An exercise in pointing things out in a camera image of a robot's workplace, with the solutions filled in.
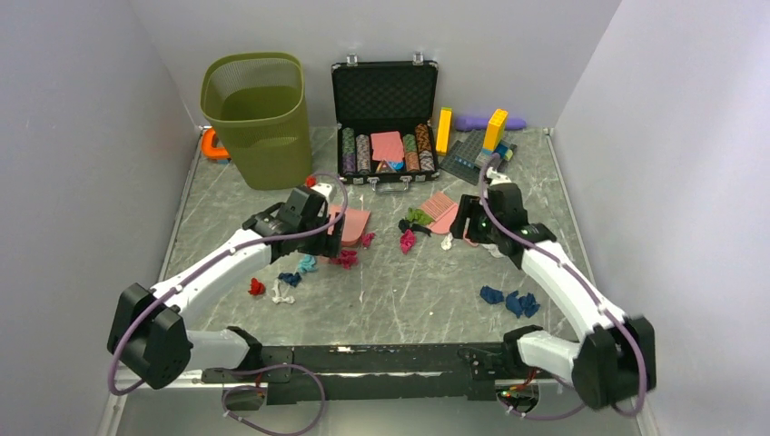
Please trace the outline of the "pink plastic dustpan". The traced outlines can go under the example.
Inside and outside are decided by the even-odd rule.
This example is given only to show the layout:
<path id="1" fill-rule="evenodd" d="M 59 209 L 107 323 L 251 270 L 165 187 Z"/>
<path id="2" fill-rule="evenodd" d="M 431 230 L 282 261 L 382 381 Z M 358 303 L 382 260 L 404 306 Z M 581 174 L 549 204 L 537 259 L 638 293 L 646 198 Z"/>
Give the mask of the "pink plastic dustpan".
<path id="1" fill-rule="evenodd" d="M 369 218 L 370 211 L 347 207 L 341 234 L 343 248 L 354 247 L 360 242 Z"/>

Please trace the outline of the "pink plastic hand brush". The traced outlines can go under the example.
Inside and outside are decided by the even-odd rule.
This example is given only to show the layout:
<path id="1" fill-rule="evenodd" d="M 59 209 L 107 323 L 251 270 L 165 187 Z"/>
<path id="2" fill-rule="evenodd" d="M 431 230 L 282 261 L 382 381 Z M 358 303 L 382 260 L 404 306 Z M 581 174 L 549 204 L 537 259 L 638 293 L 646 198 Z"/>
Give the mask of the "pink plastic hand brush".
<path id="1" fill-rule="evenodd" d="M 459 204 L 443 192 L 438 192 L 426 200 L 420 209 L 432 219 L 427 227 L 433 233 L 446 235 L 450 234 L 450 226 L 457 216 Z"/>

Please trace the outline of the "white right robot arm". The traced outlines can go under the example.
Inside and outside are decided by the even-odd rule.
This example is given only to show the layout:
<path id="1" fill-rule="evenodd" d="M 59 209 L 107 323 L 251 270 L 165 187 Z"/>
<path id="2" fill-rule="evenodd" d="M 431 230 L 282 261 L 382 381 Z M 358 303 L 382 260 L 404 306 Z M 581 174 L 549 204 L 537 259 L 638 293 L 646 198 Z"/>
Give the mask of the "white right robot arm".
<path id="1" fill-rule="evenodd" d="M 556 304 L 575 341 L 528 326 L 505 334 L 500 362 L 512 377 L 533 368 L 569 382 L 592 410 L 616 409 L 637 399 L 634 412 L 656 388 L 655 330 L 643 316 L 632 318 L 605 298 L 568 259 L 543 223 L 531 223 L 514 183 L 485 185 L 464 194 L 450 226 L 456 239 L 491 244 Z"/>

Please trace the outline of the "light blue paper scrap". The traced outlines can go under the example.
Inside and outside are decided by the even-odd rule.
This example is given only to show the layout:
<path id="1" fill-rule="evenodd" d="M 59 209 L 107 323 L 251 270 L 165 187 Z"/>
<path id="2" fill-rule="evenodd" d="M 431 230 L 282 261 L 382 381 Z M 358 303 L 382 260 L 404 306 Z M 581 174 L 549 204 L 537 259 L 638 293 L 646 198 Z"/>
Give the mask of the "light blue paper scrap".
<path id="1" fill-rule="evenodd" d="M 310 254 L 305 254 L 297 265 L 297 273 L 314 273 L 318 270 L 317 258 Z"/>

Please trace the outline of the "purple cylinder toy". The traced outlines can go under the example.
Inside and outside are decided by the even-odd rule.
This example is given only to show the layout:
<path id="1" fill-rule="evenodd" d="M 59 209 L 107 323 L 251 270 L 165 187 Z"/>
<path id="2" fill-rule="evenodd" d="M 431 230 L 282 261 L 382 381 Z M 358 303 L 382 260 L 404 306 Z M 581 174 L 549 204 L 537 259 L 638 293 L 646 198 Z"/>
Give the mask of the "purple cylinder toy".
<path id="1" fill-rule="evenodd" d="M 485 130 L 489 119 L 470 115 L 458 115 L 453 122 L 454 129 L 460 132 L 469 132 L 473 130 Z M 525 120 L 516 117 L 509 117 L 505 124 L 506 131 L 523 130 L 527 127 Z"/>

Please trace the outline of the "yellow tall building block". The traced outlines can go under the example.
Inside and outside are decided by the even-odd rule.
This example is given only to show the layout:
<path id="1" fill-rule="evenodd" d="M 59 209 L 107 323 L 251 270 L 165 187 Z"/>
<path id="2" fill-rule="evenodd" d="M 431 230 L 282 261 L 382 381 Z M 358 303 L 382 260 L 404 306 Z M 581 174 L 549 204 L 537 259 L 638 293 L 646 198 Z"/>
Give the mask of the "yellow tall building block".
<path id="1" fill-rule="evenodd" d="M 444 156 L 449 149 L 449 134 L 451 130 L 452 110 L 442 107 L 439 112 L 439 122 L 436 133 L 436 153 Z"/>

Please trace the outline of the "white twisted paper scrap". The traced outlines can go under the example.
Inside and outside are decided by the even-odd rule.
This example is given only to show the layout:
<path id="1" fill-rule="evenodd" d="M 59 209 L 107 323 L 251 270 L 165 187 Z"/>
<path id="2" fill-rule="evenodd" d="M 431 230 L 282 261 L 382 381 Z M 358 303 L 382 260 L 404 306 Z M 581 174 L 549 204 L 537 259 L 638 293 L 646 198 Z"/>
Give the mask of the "white twisted paper scrap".
<path id="1" fill-rule="evenodd" d="M 281 285 L 283 284 L 283 281 L 280 279 L 275 279 L 273 281 L 272 287 L 271 287 L 271 300 L 275 304 L 295 304 L 295 298 L 291 295 L 285 294 L 282 290 Z"/>

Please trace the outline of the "green paper scrap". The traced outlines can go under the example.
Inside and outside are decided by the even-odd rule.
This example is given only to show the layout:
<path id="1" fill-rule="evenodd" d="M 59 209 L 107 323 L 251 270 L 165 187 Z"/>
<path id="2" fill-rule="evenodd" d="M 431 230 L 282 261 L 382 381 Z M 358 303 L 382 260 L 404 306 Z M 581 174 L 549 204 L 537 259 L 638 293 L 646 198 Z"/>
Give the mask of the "green paper scrap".
<path id="1" fill-rule="evenodd" d="M 405 219 L 409 223 L 416 223 L 424 227 L 434 222 L 434 219 L 420 208 L 409 208 Z"/>

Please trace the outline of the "dark blue scrap pair left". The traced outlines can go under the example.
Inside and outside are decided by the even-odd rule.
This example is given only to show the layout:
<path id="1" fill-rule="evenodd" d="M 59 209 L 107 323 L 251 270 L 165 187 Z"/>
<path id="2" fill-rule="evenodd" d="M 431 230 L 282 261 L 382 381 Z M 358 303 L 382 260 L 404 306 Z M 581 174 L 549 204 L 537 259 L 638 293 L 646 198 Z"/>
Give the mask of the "dark blue scrap pair left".
<path id="1" fill-rule="evenodd" d="M 487 285 L 481 287 L 479 297 L 488 304 L 498 304 L 505 301 L 505 294 L 502 291 Z"/>

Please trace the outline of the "black paper scrap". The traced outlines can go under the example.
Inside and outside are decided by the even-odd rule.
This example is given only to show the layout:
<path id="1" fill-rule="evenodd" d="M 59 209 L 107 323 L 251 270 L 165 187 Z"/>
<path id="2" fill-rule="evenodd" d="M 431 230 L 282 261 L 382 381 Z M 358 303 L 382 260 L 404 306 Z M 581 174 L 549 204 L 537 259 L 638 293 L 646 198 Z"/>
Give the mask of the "black paper scrap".
<path id="1" fill-rule="evenodd" d="M 402 233 L 406 233 L 407 231 L 410 231 L 412 233 L 424 233 L 428 236 L 432 235 L 432 231 L 428 227 L 417 222 L 411 222 L 406 219 L 399 220 L 398 228 Z"/>

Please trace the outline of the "pink card stack in case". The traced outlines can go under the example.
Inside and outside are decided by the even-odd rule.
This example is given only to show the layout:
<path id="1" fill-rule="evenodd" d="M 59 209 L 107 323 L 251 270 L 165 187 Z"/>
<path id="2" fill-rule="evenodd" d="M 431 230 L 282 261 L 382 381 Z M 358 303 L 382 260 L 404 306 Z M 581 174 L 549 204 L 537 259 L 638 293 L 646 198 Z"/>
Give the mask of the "pink card stack in case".
<path id="1" fill-rule="evenodd" d="M 398 131 L 373 133 L 370 144 L 374 161 L 400 162 L 404 159 L 404 146 Z"/>

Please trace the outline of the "magenta paper scrap centre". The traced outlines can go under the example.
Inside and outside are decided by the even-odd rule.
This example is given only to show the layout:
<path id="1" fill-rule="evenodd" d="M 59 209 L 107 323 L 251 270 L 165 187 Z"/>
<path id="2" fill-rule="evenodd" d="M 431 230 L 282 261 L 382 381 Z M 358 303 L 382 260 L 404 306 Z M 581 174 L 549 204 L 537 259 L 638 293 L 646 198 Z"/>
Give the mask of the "magenta paper scrap centre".
<path id="1" fill-rule="evenodd" d="M 413 246 L 416 244 L 417 238 L 414 232 L 410 229 L 403 232 L 400 237 L 400 250 L 403 254 L 407 254 Z"/>

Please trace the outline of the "dark blue scrap pair right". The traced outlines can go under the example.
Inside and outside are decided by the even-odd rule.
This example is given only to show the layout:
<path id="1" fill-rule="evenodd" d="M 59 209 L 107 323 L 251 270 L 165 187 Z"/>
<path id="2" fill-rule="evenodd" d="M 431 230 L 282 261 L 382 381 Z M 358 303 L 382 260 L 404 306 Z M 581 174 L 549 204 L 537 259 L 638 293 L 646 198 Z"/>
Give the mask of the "dark blue scrap pair right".
<path id="1" fill-rule="evenodd" d="M 519 291 L 514 291 L 506 296 L 504 303 L 506 309 L 518 319 L 521 317 L 532 318 L 541 307 L 532 292 L 520 294 Z"/>

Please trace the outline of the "olive green mesh wastebasket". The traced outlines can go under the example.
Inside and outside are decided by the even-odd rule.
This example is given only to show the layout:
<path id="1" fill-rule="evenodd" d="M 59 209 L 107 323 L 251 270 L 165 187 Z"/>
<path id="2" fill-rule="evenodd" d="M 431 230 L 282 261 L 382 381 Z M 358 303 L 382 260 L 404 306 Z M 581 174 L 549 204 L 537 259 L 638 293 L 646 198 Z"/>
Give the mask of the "olive green mesh wastebasket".
<path id="1" fill-rule="evenodd" d="M 301 62 L 282 52 L 227 55 L 207 69 L 202 115 L 253 190 L 292 188 L 312 172 Z"/>

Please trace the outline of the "black poker chip case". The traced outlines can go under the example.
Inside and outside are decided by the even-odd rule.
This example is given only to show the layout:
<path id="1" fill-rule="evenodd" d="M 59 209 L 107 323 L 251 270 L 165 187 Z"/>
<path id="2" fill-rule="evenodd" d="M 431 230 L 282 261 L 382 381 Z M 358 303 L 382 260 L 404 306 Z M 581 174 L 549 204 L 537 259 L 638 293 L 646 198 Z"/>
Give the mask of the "black poker chip case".
<path id="1" fill-rule="evenodd" d="M 346 62 L 331 66 L 342 183 L 384 193 L 387 183 L 401 183 L 407 191 L 439 178 L 430 124 L 438 73 L 438 63 L 420 52 L 410 61 L 393 62 L 360 62 L 350 54 Z M 400 133 L 404 159 L 374 161 L 370 135 L 390 131 Z"/>

